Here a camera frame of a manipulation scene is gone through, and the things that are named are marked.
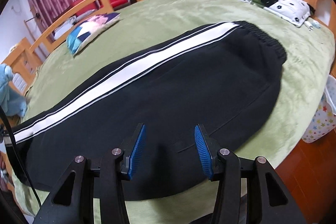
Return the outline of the black pants with white stripe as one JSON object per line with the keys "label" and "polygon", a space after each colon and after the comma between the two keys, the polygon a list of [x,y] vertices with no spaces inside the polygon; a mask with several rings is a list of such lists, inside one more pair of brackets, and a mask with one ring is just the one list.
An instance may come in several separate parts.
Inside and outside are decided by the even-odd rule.
{"label": "black pants with white stripe", "polygon": [[268,120],[286,51],[245,21],[206,24],[101,68],[6,144],[22,184],[50,191],[78,155],[100,160],[146,126],[128,201],[172,196],[205,179],[194,128],[235,151]]}

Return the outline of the star-patterned laundry basket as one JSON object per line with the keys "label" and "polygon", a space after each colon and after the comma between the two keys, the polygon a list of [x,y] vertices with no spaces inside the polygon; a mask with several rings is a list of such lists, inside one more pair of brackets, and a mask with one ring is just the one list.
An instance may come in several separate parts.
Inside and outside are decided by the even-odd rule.
{"label": "star-patterned laundry basket", "polygon": [[335,85],[335,78],[332,75],[329,75],[318,108],[310,122],[310,125],[301,138],[305,143],[313,143],[335,129]]}

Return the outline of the light blue fleece garment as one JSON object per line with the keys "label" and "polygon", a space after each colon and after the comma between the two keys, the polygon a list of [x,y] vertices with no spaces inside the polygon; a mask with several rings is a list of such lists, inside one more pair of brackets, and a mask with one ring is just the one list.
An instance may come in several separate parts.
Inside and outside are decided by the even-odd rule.
{"label": "light blue fleece garment", "polygon": [[27,102],[24,96],[17,93],[9,83],[14,74],[10,66],[1,64],[1,108],[8,117],[19,116],[23,118],[27,111]]}

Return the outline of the colourful geometric pillow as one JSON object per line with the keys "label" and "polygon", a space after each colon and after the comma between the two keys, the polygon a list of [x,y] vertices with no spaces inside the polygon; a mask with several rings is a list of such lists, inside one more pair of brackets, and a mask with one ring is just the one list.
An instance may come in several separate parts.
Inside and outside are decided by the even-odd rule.
{"label": "colourful geometric pillow", "polygon": [[90,42],[96,39],[102,32],[116,24],[120,14],[100,14],[91,16],[75,27],[67,36],[67,48],[72,56],[80,53]]}

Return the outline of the green bed blanket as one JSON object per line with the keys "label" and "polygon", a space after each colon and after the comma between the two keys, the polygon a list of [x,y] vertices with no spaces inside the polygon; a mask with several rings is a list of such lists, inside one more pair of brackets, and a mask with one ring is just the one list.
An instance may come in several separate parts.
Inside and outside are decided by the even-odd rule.
{"label": "green bed blanket", "polygon": [[301,139],[322,97],[335,55],[330,27],[308,30],[239,0],[144,0],[120,11],[120,21],[77,57],[65,44],[39,68],[27,94],[26,118],[48,110],[102,67],[195,27],[245,20],[286,49],[280,96],[263,128],[238,149],[241,157],[265,156],[279,166]]}

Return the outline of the red chair left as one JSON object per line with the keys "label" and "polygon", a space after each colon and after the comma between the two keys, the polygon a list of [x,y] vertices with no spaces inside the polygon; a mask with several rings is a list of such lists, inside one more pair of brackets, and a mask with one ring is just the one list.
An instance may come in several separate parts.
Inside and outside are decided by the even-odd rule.
{"label": "red chair left", "polygon": [[[71,4],[70,4],[70,8],[73,8],[75,7],[76,5],[78,5],[80,2],[82,2],[84,0],[76,0],[76,1],[73,1]],[[91,11],[91,10],[98,10],[98,5],[95,1],[91,2],[89,5],[86,5],[85,7],[83,7],[81,10],[75,12],[75,15],[78,17],[88,11]]]}

